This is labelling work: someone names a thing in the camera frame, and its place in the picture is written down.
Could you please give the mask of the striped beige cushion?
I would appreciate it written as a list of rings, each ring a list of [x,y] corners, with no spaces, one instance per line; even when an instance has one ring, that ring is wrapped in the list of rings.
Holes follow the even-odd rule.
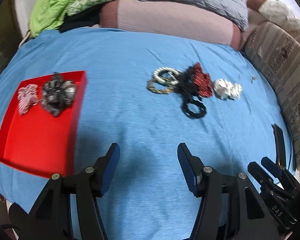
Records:
[[[279,26],[264,22],[250,35],[244,51],[277,95],[300,171],[300,44]]]

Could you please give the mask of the black hair claw clip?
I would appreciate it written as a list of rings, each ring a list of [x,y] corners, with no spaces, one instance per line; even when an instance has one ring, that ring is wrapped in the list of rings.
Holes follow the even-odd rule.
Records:
[[[198,96],[198,90],[194,84],[194,67],[189,67],[187,70],[178,75],[175,92],[179,93],[186,102],[194,102],[194,96]]]

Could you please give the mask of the red polka dot scrunchie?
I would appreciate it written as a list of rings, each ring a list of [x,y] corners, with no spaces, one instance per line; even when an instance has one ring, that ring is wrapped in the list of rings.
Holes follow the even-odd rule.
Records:
[[[213,96],[212,81],[209,73],[204,73],[202,66],[197,62],[192,67],[193,84],[197,89],[198,96],[201,98],[209,98]]]

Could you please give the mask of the white patterned pillow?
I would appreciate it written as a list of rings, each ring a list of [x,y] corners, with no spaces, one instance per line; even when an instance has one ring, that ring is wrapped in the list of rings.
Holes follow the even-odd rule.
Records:
[[[300,16],[279,0],[247,0],[247,7],[259,12],[290,35],[300,34]]]

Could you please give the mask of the white polka dot scrunchie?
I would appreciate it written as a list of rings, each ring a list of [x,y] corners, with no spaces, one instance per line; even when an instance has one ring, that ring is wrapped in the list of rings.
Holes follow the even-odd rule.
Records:
[[[213,90],[218,98],[225,100],[238,100],[242,93],[242,86],[225,79],[217,79],[213,83]]]

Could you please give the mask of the pink pillow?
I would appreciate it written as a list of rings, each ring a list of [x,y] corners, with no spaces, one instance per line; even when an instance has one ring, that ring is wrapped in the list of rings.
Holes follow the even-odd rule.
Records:
[[[100,14],[103,28],[164,34],[207,43],[225,44],[238,50],[241,31],[232,21],[193,5],[138,0],[106,3]]]

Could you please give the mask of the pink checked scrunchie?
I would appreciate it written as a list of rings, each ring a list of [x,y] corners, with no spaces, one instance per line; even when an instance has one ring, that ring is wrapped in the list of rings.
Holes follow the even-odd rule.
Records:
[[[29,84],[18,89],[17,100],[19,115],[26,114],[31,107],[38,104],[37,89],[38,85],[36,84]]]

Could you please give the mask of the grey black scrunchie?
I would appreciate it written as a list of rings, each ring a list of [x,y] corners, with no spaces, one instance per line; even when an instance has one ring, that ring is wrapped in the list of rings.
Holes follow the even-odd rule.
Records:
[[[57,117],[70,107],[77,92],[73,80],[65,80],[60,73],[54,72],[52,78],[41,89],[41,106],[53,117]]]

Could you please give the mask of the blue bed sheet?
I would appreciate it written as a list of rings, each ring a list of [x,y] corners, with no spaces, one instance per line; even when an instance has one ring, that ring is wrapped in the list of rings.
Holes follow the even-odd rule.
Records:
[[[146,88],[160,67],[185,70],[200,62],[211,79],[242,86],[238,100],[203,100],[207,113],[188,118],[178,94]],[[121,154],[109,191],[98,201],[109,239],[185,239],[200,200],[187,188],[177,159],[184,142],[223,174],[275,159],[272,124],[292,143],[275,92],[254,66],[229,46],[115,29],[46,30],[27,42],[0,75],[0,126],[19,83],[54,72],[84,70],[87,87],[78,121],[75,171],[95,163],[114,142]]]

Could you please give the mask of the red tray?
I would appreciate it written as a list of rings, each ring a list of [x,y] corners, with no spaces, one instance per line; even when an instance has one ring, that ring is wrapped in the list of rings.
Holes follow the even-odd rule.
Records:
[[[74,173],[76,131],[87,77],[84,70],[61,75],[74,81],[77,91],[73,104],[57,117],[39,104],[19,115],[18,94],[14,93],[0,128],[1,163],[44,178]]]

